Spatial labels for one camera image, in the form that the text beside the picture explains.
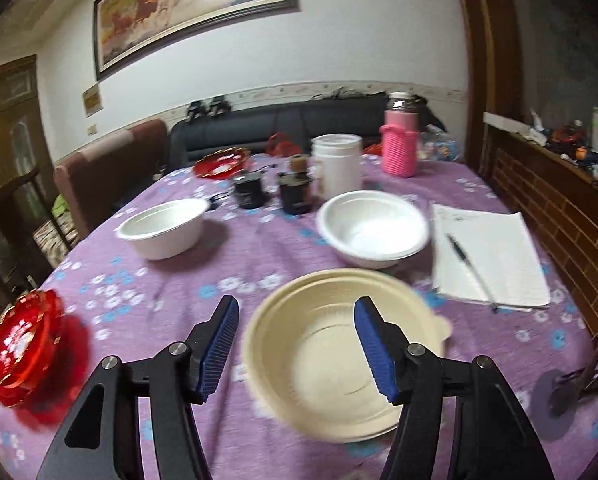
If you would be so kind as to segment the white plastic jar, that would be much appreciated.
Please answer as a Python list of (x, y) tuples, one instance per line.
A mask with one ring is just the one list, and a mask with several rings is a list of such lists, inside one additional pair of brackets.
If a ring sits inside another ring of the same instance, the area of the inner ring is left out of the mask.
[(313, 178), (322, 200), (362, 188), (362, 138), (328, 133), (312, 140)]

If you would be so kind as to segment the black ballpoint pen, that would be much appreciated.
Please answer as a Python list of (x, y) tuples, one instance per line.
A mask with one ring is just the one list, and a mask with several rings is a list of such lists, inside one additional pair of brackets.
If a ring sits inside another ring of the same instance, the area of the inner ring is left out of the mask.
[(494, 300), (492, 292), (490, 292), (490, 289), (488, 288), (485, 280), (482, 278), (480, 273), (477, 271), (477, 268), (476, 268), (476, 266), (474, 266), (474, 263), (472, 263), (472, 260), (470, 260), (470, 257), (468, 257), (467, 252), (465, 252), (464, 248), (460, 245), (460, 243), (452, 235), (447, 234), (445, 237), (448, 238), (448, 241), (450, 242), (454, 252), (460, 258), (460, 260), (464, 263), (464, 266), (466, 266), (467, 269), (470, 270), (470, 273), (474, 275), (476, 282), (478, 283), (479, 287), (482, 289), (482, 291), (484, 292), (484, 294), (488, 300), (488, 304), (490, 304), (491, 312), (498, 313), (500, 310), (499, 304), (497, 303), (496, 300)]

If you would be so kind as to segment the dark wooden cabinet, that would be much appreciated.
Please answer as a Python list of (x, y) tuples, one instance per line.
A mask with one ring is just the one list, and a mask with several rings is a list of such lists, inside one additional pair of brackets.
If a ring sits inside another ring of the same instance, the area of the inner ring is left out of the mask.
[(0, 66), (0, 186), (33, 168), (44, 195), (55, 200), (54, 164), (41, 118), (36, 57)]

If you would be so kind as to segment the wooden sideboard with clutter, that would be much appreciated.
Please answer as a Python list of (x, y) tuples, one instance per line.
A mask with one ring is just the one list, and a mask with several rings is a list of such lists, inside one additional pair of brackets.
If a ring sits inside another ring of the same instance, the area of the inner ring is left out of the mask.
[(525, 126), (485, 112), (482, 177), (520, 211), (598, 342), (598, 185), (521, 134)]

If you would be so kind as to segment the far red glass dish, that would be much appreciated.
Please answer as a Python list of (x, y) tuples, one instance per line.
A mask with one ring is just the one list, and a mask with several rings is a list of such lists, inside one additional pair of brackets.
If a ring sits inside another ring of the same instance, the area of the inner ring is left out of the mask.
[(226, 180), (249, 166), (250, 152), (245, 148), (222, 148), (206, 155), (193, 166), (197, 178)]

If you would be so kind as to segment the pink sleeved thermos bottle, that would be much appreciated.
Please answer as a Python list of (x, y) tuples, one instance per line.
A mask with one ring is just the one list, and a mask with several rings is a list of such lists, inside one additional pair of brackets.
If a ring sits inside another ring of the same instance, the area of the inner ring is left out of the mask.
[(417, 162), (418, 114), (414, 94), (389, 93), (381, 134), (381, 157), (386, 174), (410, 178)]

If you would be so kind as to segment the dark wooden chair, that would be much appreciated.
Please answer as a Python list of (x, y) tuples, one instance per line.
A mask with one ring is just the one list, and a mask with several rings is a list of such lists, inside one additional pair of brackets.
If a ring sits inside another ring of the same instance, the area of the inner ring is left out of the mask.
[(42, 252), (41, 246), (34, 240), (34, 231), (26, 226), (24, 214), (16, 201), (16, 194), (20, 188), (29, 185), (42, 207), (42, 211), (55, 229), (61, 243), (67, 252), (74, 247), (59, 221), (52, 213), (52, 207), (43, 194), (37, 176), (40, 169), (33, 166), (25, 174), (13, 177), (0, 186), (0, 234), (5, 239), (12, 258), (14, 259), (14, 275), (18, 275), (20, 282), (8, 281), (0, 275), (0, 306), (6, 308), (17, 301), (16, 290), (32, 290), (43, 284), (52, 273), (49, 258)]

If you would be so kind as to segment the white lined notebook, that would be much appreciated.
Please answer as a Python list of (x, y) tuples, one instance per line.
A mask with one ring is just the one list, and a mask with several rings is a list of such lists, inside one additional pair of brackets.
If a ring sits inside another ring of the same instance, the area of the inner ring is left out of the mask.
[(454, 252), (447, 234), (467, 252), (500, 308), (545, 309), (550, 290), (534, 241), (521, 214), (431, 207), (433, 288), (439, 295), (488, 304), (474, 275)]

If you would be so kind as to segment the deep white paper bowl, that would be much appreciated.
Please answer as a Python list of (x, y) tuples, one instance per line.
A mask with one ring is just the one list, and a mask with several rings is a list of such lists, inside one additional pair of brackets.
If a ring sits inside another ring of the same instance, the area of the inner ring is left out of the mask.
[(116, 230), (144, 259), (165, 260), (191, 249), (203, 232), (210, 203), (203, 198), (171, 200), (125, 220)]

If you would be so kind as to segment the black leather sofa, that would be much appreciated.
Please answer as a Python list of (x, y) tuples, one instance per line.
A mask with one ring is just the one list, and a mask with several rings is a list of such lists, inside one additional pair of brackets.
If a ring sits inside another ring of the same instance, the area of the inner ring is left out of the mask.
[(193, 166), (203, 157), (223, 148), (242, 146), (252, 153), (267, 150), (276, 133), (302, 148), (330, 133), (361, 136), (363, 145), (379, 140), (389, 96), (385, 92), (276, 104), (232, 110), (217, 117), (197, 117), (177, 122), (169, 134), (165, 170)]

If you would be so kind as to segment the beige plastic bowl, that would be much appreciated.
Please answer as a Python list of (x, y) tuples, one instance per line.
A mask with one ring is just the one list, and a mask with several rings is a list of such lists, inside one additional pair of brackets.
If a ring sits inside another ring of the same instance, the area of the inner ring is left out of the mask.
[(241, 359), (253, 399), (309, 438), (363, 441), (398, 425), (401, 410), (379, 393), (353, 325), (363, 296), (407, 339), (444, 356), (450, 320), (410, 286), (361, 269), (296, 278), (268, 296), (245, 328)]

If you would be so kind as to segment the small white paper bowl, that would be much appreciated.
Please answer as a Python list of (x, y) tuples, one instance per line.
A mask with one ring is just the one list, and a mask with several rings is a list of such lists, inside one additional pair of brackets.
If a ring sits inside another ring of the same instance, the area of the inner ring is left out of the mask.
[(430, 238), (424, 214), (407, 200), (381, 191), (331, 198), (315, 217), (320, 237), (340, 258), (364, 269), (395, 266), (423, 250)]

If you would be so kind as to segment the phone on round stand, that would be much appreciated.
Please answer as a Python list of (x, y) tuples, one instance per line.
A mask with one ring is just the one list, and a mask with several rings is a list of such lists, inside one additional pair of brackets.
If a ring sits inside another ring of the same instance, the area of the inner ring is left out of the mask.
[(575, 420), (579, 404), (598, 396), (598, 348), (592, 362), (565, 373), (550, 370), (537, 380), (530, 396), (530, 420), (541, 440), (560, 440)]

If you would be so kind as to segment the framed horse painting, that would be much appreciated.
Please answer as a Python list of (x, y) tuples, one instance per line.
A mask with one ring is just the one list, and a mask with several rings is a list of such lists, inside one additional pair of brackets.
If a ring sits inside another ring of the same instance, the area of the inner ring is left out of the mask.
[(96, 78), (103, 80), (183, 37), (296, 6), (297, 0), (95, 0)]

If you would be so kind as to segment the black bottle with cork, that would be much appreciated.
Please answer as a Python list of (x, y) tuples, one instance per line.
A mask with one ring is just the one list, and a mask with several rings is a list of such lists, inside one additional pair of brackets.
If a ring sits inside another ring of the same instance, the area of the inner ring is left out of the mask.
[(307, 155), (293, 155), (288, 159), (287, 170), (277, 175), (282, 210), (291, 216), (308, 214), (313, 207), (308, 162)]

